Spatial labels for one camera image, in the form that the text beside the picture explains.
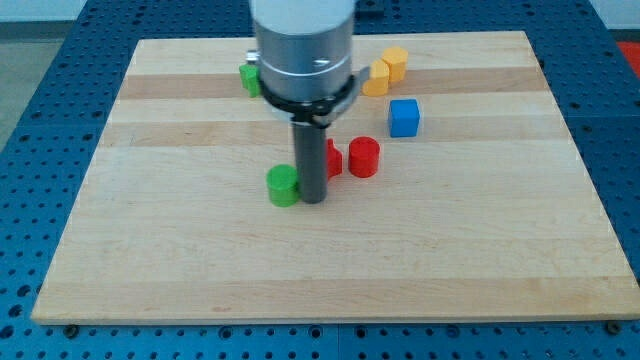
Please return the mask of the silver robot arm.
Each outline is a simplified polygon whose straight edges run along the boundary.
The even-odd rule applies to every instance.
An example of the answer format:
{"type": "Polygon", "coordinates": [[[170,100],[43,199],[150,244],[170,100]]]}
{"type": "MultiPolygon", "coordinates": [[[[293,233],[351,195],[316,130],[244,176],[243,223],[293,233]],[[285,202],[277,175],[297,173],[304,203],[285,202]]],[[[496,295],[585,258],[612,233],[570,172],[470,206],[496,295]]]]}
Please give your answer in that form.
{"type": "Polygon", "coordinates": [[[265,100],[289,121],[325,129],[369,79],[353,71],[354,0],[250,0],[265,100]]]}

